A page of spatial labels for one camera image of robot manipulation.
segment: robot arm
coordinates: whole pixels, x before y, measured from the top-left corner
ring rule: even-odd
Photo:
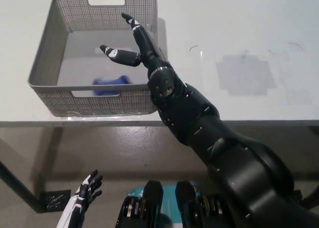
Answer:
[[[93,179],[98,171],[92,172],[80,185],[76,193],[70,198],[66,205],[57,228],[81,228],[84,214],[89,205],[102,194],[95,191],[102,185],[102,176]]]
[[[228,128],[216,107],[181,81],[143,26],[127,14],[122,17],[140,53],[128,52],[124,58],[122,50],[101,46],[102,51],[114,62],[142,62],[148,69],[152,102],[164,124],[200,157],[244,222],[250,227],[319,227],[319,217],[293,200],[294,180],[281,159],[265,144]]]

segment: mesh basket wall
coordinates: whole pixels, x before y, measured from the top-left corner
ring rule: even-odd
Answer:
[[[29,83],[54,116],[130,115],[156,111],[146,87],[131,87],[115,97],[74,97],[72,91],[54,89],[68,33],[131,29],[121,17],[122,12],[137,18],[152,34],[157,33],[156,0],[125,0],[125,5],[121,6],[91,6],[88,0],[53,0]]]

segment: white table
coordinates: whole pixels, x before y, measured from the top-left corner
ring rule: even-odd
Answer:
[[[226,122],[317,125],[318,1],[158,0],[168,59]],[[157,113],[51,115],[27,84],[50,3],[0,0],[0,126],[162,125]]]

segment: floor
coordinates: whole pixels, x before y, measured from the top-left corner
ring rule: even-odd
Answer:
[[[319,184],[319,136],[306,127],[234,127],[272,147],[307,195]],[[103,194],[89,208],[85,228],[113,228],[126,193],[148,180],[188,179],[215,190],[206,168],[166,127],[0,128],[0,159],[35,194],[77,189],[93,170]],[[61,213],[35,214],[0,181],[0,227],[54,228]]]

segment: table leg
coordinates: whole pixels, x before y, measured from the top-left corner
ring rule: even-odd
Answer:
[[[38,199],[2,162],[0,162],[0,179],[37,213],[63,211],[71,197],[71,190],[64,190],[41,192]]]

